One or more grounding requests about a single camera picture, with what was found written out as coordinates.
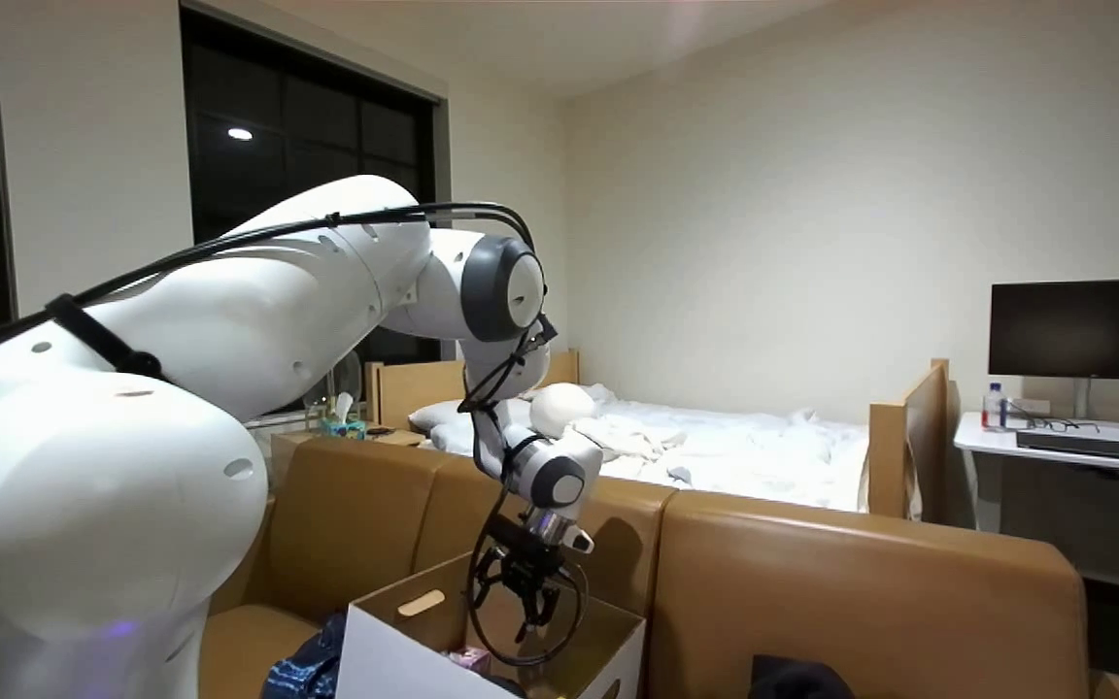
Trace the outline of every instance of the white wall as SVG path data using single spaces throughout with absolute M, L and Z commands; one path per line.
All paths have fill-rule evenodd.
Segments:
M 1119 275 L 1119 0 L 844 4 L 570 107 L 570 313 L 631 398 L 987 382 L 987 285 Z
M 356 23 L 258 0 L 201 8 L 447 96 L 449 199 L 491 199 L 532 222 L 562 322 L 562 116 L 550 100 L 425 61 L 425 46 L 399 41 L 335 32 Z M 176 0 L 0 0 L 0 112 L 19 313 L 195 243 Z

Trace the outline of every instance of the keyboard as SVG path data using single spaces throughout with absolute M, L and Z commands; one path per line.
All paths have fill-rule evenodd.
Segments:
M 1119 459 L 1119 439 L 1074 439 L 1074 434 L 1036 434 L 1019 432 L 1020 452 L 1066 452 L 1066 455 L 1089 455 L 1089 459 Z

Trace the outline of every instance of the monitor stand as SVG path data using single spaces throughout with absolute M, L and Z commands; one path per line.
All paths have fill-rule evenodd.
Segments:
M 1096 382 L 1076 377 L 1074 382 L 1074 421 L 1096 421 L 1092 398 L 1096 398 Z

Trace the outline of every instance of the white box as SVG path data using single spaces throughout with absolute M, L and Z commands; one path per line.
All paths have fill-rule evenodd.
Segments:
M 509 689 L 447 661 L 447 652 L 460 652 L 475 643 L 461 600 L 467 569 L 471 560 L 460 555 L 449 562 L 426 569 L 412 581 L 399 581 L 350 601 L 335 696 L 509 699 L 511 696 Z M 436 601 L 425 613 L 399 613 L 399 608 L 414 600 L 443 600 L 443 601 Z M 491 639 L 500 639 L 504 631 L 520 627 L 520 608 L 511 601 L 511 593 L 491 600 L 479 613 Z M 527 689 L 527 699 L 637 699 L 642 650 L 646 650 L 646 618 L 588 600 L 570 645 Z

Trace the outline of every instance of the wall outlet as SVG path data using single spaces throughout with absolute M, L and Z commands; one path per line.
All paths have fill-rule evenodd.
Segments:
M 1052 417 L 1052 401 L 1014 401 L 1019 417 Z

